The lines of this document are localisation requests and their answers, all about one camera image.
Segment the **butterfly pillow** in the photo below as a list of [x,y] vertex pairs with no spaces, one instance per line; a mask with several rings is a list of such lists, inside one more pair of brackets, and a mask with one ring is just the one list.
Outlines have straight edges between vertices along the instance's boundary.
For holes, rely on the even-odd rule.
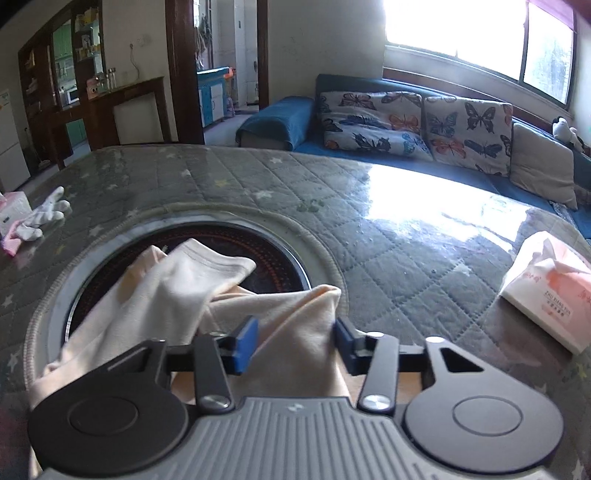
[[436,161],[507,177],[513,107],[455,96],[425,98],[427,144]]
[[324,146],[333,150],[356,150],[360,153],[390,154],[433,161],[421,136],[412,132],[344,125],[340,132],[324,132]]
[[322,120],[420,134],[422,104],[411,92],[324,92],[319,111]]
[[420,136],[421,105],[421,96],[410,92],[324,92],[319,103],[324,144],[432,161]]

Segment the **doorway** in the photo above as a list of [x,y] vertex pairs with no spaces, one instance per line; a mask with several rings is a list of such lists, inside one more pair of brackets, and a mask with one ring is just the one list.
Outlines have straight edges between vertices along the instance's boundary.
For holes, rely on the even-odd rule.
[[[268,105],[267,0],[166,5],[178,140],[233,146],[238,127]],[[191,85],[197,95],[187,98]]]

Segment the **white glove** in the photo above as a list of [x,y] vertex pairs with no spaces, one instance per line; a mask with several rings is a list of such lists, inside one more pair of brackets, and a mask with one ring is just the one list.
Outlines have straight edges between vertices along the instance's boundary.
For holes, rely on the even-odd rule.
[[43,236],[43,231],[39,228],[41,225],[63,219],[64,212],[70,209],[70,202],[67,200],[60,200],[62,195],[64,195],[64,187],[56,188],[53,193],[46,198],[45,202],[33,210],[33,212],[25,218],[19,226],[17,226],[15,236],[25,242],[37,240]]

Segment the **circular opening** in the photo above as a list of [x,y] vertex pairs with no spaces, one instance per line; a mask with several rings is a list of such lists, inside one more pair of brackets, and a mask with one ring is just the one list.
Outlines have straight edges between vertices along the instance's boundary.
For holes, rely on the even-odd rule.
[[306,274],[295,256],[270,233],[224,222],[192,222],[160,228],[124,245],[91,273],[70,309],[62,344],[68,341],[125,269],[150,245],[170,253],[190,238],[222,255],[252,259],[256,269],[241,283],[241,287],[254,293],[282,293],[310,288]]

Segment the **gray quilted mattress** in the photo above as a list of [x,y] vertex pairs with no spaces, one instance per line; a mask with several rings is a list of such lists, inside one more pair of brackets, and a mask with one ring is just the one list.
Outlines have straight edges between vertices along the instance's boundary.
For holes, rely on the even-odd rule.
[[291,217],[332,252],[349,318],[403,343],[448,338],[548,395],[566,421],[551,466],[591,472],[591,356],[572,357],[497,296],[523,240],[546,230],[591,260],[558,216],[396,168],[281,151],[167,145],[95,152],[43,184],[66,188],[73,214],[14,260],[0,260],[0,477],[26,478],[22,343],[37,304],[104,232],[155,206],[224,202]]

